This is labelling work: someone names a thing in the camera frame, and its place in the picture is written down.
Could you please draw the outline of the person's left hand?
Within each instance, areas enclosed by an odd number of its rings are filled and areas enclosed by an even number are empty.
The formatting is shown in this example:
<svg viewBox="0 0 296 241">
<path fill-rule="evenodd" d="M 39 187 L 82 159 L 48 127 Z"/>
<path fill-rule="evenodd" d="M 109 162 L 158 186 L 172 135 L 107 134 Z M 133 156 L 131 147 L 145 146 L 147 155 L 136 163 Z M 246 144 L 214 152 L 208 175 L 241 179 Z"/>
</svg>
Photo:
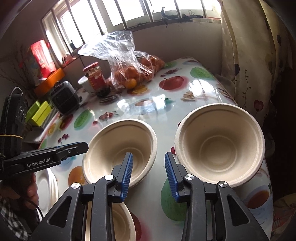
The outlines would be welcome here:
<svg viewBox="0 0 296 241">
<path fill-rule="evenodd" d="M 22 199 L 23 205 L 31 210 L 39 206 L 37 190 L 35 173 L 1 181 L 1 197 L 10 200 Z"/>
</svg>

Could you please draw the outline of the checkered left sleeve forearm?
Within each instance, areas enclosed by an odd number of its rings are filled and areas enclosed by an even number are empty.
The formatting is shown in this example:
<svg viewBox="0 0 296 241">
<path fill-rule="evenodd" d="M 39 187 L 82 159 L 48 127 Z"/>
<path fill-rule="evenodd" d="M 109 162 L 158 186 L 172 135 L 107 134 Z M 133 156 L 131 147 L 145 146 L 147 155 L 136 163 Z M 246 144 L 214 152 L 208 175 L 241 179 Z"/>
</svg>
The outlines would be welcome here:
<svg viewBox="0 0 296 241">
<path fill-rule="evenodd" d="M 11 206 L 9 199 L 1 197 L 1 240 L 29 240 L 40 223 L 36 209 Z"/>
</svg>

